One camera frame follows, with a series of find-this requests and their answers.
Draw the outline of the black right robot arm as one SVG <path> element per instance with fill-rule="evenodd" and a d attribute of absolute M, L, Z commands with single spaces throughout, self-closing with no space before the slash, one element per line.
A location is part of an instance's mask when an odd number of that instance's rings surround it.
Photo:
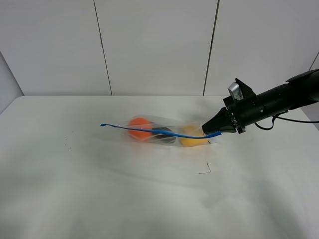
<path fill-rule="evenodd" d="M 230 96 L 223 99 L 223 107 L 204 125 L 205 135 L 217 132 L 243 133 L 247 126 L 319 101 L 319 71 L 310 70 L 288 79 L 284 84 L 259 95 L 235 79 L 229 88 Z"/>

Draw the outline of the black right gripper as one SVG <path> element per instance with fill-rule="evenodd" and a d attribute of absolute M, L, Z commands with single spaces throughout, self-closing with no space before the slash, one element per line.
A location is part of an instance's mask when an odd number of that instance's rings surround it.
<path fill-rule="evenodd" d="M 244 133 L 246 126 L 256 123 L 261 119 L 259 98 L 253 90 L 240 81 L 239 84 L 243 94 L 243 99 L 233 100 L 231 96 L 224 99 L 226 107 L 223 107 L 217 115 L 202 125 L 204 133 L 234 133 L 234 128 L 238 133 Z"/>

